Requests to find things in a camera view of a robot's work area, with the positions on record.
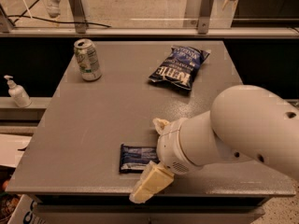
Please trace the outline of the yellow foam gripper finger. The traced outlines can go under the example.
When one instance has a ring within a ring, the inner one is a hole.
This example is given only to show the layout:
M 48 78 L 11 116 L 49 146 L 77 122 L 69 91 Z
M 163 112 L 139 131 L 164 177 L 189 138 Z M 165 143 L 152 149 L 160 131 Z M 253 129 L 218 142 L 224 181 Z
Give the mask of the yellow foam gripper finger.
M 150 161 L 133 187 L 129 200 L 133 203 L 145 203 L 167 188 L 174 181 L 174 176 L 161 162 Z
M 159 119 L 155 118 L 153 121 L 155 130 L 158 134 L 162 134 L 164 131 L 164 128 L 169 124 L 169 121 L 166 119 Z

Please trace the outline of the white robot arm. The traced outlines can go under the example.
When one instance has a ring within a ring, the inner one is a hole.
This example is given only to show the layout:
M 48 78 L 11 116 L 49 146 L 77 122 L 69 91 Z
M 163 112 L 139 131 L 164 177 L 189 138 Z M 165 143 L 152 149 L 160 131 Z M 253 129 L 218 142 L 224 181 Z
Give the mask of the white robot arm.
M 154 119 L 158 162 L 149 162 L 129 200 L 145 203 L 176 175 L 208 164 L 255 160 L 293 179 L 299 177 L 299 111 L 273 92 L 237 85 L 193 118 Z

